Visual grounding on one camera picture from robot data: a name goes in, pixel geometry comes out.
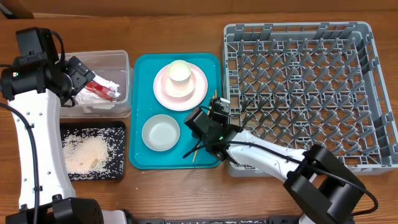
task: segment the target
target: pink plate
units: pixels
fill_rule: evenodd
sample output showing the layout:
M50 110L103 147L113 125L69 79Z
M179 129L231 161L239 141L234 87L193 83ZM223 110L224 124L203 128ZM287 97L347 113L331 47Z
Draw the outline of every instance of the pink plate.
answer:
M192 72L196 78L195 89L187 96L176 98L169 96L162 90L162 75L167 72L167 65L156 75L154 93L156 100L164 107L174 111L186 111L198 106L207 94L207 78L200 68L191 64Z

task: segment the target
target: metal grid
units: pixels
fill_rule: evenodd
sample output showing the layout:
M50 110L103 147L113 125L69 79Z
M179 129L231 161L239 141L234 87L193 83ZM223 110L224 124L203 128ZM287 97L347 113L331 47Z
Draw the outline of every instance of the metal grid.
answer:
M227 26L230 122L287 147L321 144L349 167L395 164L397 131L370 27L333 25Z

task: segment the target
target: red snack wrapper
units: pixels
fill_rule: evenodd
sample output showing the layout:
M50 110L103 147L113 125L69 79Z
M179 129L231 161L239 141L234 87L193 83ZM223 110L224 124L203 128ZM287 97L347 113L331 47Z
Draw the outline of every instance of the red snack wrapper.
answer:
M117 99L115 91L105 86L101 86L95 81L89 82L86 86L86 89L92 93L96 93L99 97L101 97L104 100L109 100L110 102Z

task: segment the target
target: teal tray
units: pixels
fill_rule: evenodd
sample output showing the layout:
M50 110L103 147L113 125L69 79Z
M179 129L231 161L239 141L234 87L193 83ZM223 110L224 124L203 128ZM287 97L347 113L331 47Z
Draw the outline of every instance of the teal tray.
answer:
M182 156L191 150L198 141L192 137L191 130L184 124L185 118L193 108L188 111L172 111L156 100L153 89L155 76L164 66L178 59L196 65L205 73L208 90L201 105L208 105L209 99L213 97L216 89L221 94L220 62L213 54L147 54L139 57L134 66L129 147L130 162L138 169L211 168L220 164L205 150L198 151L194 163L192 162L193 154L182 159ZM144 123L157 114L167 114L173 117L180 126L180 139L173 148L164 152L155 152L149 149L141 136Z

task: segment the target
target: dish rack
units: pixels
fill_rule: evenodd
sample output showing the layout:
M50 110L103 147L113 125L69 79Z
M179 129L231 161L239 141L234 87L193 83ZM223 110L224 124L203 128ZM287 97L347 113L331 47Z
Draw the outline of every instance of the dish rack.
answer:
M286 147L320 144L355 174L398 167L397 128L367 23L230 24L223 63L230 123ZM266 175L232 163L227 170Z

